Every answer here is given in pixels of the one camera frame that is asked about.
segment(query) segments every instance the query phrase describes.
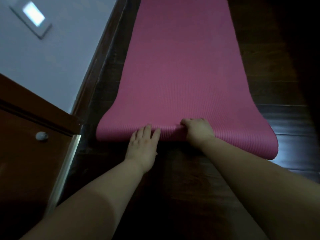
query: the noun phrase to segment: ribbed mat surface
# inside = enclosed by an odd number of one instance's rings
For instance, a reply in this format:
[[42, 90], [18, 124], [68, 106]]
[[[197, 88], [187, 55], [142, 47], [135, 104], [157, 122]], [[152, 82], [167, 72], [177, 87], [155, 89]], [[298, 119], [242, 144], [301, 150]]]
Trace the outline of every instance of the ribbed mat surface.
[[206, 118], [216, 136], [266, 159], [278, 141], [250, 96], [227, 0], [142, 0], [119, 91], [97, 128], [125, 141], [141, 126], [184, 141], [182, 118]]

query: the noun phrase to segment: wooden floor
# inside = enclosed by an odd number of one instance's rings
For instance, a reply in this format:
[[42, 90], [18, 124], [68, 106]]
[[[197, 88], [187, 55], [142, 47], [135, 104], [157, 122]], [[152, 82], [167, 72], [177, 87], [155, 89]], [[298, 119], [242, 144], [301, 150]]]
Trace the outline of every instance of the wooden floor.
[[[274, 163], [320, 182], [318, 109], [310, 47], [279, 0], [228, 0], [250, 92], [277, 134]], [[98, 143], [95, 129], [119, 86], [139, 0], [129, 0], [87, 113], [62, 201], [123, 161], [126, 143]], [[187, 143], [159, 143], [114, 239], [266, 239], [215, 167]]]

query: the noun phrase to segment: brown wooden door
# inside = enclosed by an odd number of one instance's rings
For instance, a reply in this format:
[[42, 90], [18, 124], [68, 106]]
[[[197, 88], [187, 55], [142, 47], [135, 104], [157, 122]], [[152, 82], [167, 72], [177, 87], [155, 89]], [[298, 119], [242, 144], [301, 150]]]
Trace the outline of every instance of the brown wooden door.
[[15, 239], [41, 219], [72, 137], [4, 110], [0, 122], [0, 239]]

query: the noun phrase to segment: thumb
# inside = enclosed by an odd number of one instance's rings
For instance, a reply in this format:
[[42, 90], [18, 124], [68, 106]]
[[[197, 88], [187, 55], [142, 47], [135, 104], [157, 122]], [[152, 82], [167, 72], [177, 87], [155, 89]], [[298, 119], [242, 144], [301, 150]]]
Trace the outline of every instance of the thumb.
[[182, 119], [182, 121], [180, 122], [180, 124], [181, 124], [181, 125], [185, 125], [187, 128], [189, 128], [189, 127], [190, 127], [190, 122], [191, 122], [190, 119], [184, 118], [184, 119]]

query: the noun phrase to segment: bare skin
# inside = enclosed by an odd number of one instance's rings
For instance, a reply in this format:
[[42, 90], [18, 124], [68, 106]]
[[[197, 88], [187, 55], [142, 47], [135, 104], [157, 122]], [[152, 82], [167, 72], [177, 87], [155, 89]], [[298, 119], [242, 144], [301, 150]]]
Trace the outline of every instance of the bare skin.
[[[187, 141], [201, 150], [270, 239], [318, 239], [320, 186], [218, 138], [205, 119], [183, 119]], [[125, 160], [57, 207], [22, 237], [111, 239], [144, 173], [154, 164], [160, 130], [134, 132]]]

